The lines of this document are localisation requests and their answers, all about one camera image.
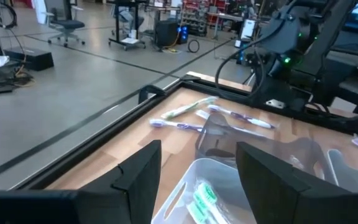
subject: wooden table surface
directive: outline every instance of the wooden table surface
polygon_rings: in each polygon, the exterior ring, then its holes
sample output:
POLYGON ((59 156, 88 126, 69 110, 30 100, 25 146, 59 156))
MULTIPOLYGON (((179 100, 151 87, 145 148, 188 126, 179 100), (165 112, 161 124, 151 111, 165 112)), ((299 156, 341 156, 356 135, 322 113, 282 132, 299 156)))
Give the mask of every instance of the wooden table surface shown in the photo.
MULTIPOLYGON (((189 73, 199 76, 206 80, 212 77, 199 73, 189 73)), ((249 86, 222 80, 223 85, 249 90, 249 86)), ((103 147, 87 159, 72 168, 69 172, 61 176, 48 189, 78 189, 88 182, 98 178, 107 171, 111 170, 118 163, 127 159, 133 153, 143 148, 154 139, 162 141, 162 173, 155 211, 158 211, 172 189, 181 179, 189 165, 195 159, 195 142, 198 133, 193 131, 182 131, 174 127, 153 128, 149 124, 150 118, 160 118, 160 115, 166 111, 178 108, 183 105, 193 103, 207 95, 189 90, 179 89, 169 96, 161 104, 143 115, 123 132, 112 138, 103 147)), ((294 141, 300 137, 308 137, 318 142, 322 150, 326 152, 329 149, 340 150, 346 162, 353 168, 358 169, 358 147, 351 143, 352 136, 332 131, 326 128, 312 124, 297 121, 277 114, 250 108, 235 102, 219 99, 217 104, 233 111, 241 111, 253 117, 260 118, 269 123, 278 126, 277 129, 264 129, 252 124, 244 124, 235 119, 226 117, 229 124, 242 126, 243 128, 257 131, 266 135, 270 139, 281 142, 294 141)), ((346 116, 353 116, 352 113, 331 109, 333 113, 340 113, 346 116)), ((204 124, 204 120, 195 116, 193 113, 183 114, 173 121, 185 122, 190 124, 204 124)))

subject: concrete floor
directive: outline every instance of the concrete floor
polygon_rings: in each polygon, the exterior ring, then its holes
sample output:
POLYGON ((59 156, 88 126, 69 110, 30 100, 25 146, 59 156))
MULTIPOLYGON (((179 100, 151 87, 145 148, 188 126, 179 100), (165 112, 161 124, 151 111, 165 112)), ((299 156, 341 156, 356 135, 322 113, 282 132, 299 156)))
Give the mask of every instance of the concrete floor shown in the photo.
MULTIPOLYGON (((71 41, 69 48, 63 42, 46 42, 55 31, 38 24, 33 10, 16 9, 19 26, 14 33, 20 43, 51 52, 55 66, 31 72, 34 86, 0 95, 0 189, 15 186, 129 111, 142 86, 165 87, 188 71, 214 75, 221 63, 215 56, 236 50, 225 38, 218 43, 199 38, 200 51, 195 54, 188 53, 186 45, 177 46, 180 54, 160 53, 149 43, 146 49, 126 52, 118 45, 108 46, 115 24, 110 6, 80 6, 84 11, 78 20, 86 27, 76 34, 86 45, 71 41)), ((144 16, 141 29, 150 26, 151 18, 144 16)), ((4 49, 18 45, 2 29, 0 41, 4 49)), ((242 82, 248 75, 248 68, 229 62, 221 78, 242 82)))

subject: computer tower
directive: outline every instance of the computer tower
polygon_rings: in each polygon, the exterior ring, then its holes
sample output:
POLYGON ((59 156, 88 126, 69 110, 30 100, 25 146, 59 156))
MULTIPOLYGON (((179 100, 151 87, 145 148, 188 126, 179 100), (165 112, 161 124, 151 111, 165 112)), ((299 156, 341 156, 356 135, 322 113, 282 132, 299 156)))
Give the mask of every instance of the computer tower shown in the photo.
POLYGON ((189 37, 189 34, 187 32, 187 26, 178 26, 178 39, 177 39, 177 44, 185 44, 187 43, 187 39, 189 37))
POLYGON ((168 47, 175 44, 178 35, 177 21, 158 21, 155 26, 157 47, 168 47))

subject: office chair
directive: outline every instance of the office chair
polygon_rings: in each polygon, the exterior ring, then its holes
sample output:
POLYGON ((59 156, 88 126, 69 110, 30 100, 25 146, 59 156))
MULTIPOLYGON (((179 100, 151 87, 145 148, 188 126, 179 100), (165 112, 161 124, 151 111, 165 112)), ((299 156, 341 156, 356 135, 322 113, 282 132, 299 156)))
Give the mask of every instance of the office chair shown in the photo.
POLYGON ((44 14, 47 15, 49 28, 61 32, 60 34, 49 37, 49 44, 52 43, 52 39, 60 40, 61 37, 64 37, 66 41, 63 45, 64 47, 67 47, 68 38, 76 39, 77 41, 81 41, 83 45, 85 44, 84 40, 73 34, 76 29, 85 27, 83 22, 76 20, 77 11, 83 11, 82 8, 72 6, 69 0, 48 0, 45 1, 45 6, 47 12, 44 14), (74 17, 71 16, 71 9, 74 9, 74 17))
MULTIPOLYGON (((116 5, 115 5, 115 4, 112 5, 111 11, 110 11, 110 16, 111 16, 112 18, 117 19, 117 18, 116 18, 116 15, 114 14, 115 8, 116 8, 116 5)), ((120 13, 118 14, 118 21, 121 22, 121 23, 123 23, 123 24, 128 24, 128 21, 127 21, 122 15, 120 15, 120 13)), ((129 25, 128 25, 128 27, 126 27, 126 28, 125 28, 125 26, 120 26, 120 27, 122 27, 121 30, 122 30, 123 32, 126 31, 126 34, 129 34, 129 32, 130 32, 130 30, 129 30, 129 25)), ((111 31, 111 35, 116 35, 116 33, 114 32, 114 30, 111 31)))

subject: white plastic bin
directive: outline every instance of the white plastic bin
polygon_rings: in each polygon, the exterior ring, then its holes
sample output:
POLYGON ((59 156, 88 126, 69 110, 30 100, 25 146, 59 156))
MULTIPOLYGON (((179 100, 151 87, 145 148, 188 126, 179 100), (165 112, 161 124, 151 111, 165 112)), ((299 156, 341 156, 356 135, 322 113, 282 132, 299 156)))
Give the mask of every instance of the white plastic bin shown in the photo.
POLYGON ((255 223, 237 169, 205 158, 197 159, 189 166, 189 169, 154 216, 152 224, 195 223, 188 213, 186 205, 193 200, 195 185, 197 180, 200 179, 204 179, 212 185, 231 217, 241 221, 241 223, 249 223, 245 220, 251 220, 251 223, 255 223), (172 208, 171 204, 177 198, 179 192, 182 192, 182 194, 172 208))

